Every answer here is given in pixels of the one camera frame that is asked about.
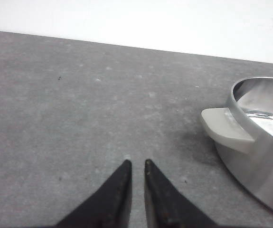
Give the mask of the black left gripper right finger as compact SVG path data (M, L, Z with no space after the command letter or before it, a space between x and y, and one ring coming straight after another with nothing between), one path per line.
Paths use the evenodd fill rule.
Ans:
M217 223L185 198L151 160L145 161L144 200L149 228L214 228Z

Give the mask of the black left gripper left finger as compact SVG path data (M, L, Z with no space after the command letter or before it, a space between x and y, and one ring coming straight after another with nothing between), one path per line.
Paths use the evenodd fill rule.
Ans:
M127 228L132 206L132 163L124 162L57 228Z

